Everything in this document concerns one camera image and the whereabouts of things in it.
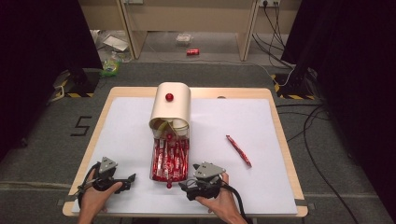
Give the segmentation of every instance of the cylindrical container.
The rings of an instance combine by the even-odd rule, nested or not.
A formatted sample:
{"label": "cylindrical container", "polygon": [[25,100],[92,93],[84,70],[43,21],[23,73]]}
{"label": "cylindrical container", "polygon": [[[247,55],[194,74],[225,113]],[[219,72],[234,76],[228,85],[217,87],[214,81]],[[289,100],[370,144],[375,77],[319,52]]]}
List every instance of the cylindrical container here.
{"label": "cylindrical container", "polygon": [[184,83],[164,82],[152,107],[149,127],[154,137],[150,178],[166,182],[187,179],[190,150],[191,91]]}
{"label": "cylindrical container", "polygon": [[199,54],[199,49],[188,49],[187,50],[187,55],[198,55]]}

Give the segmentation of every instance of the human arm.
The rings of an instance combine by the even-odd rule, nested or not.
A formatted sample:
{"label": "human arm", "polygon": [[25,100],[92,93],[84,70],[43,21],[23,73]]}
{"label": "human arm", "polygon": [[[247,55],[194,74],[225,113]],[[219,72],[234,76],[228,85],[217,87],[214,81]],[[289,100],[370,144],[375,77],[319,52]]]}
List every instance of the human arm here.
{"label": "human arm", "polygon": [[[88,180],[93,178],[94,170],[90,173]],[[117,182],[105,191],[94,188],[86,189],[81,200],[81,207],[78,216],[78,224],[91,224],[96,215],[100,212],[107,212],[107,199],[120,187],[121,182]]]}
{"label": "human arm", "polygon": [[[221,174],[222,180],[228,184],[229,177],[226,173]],[[216,199],[207,199],[205,197],[196,197],[195,200],[206,206],[208,212],[215,213],[221,220],[229,224],[247,224],[238,211],[233,193],[227,189],[221,188]]]}

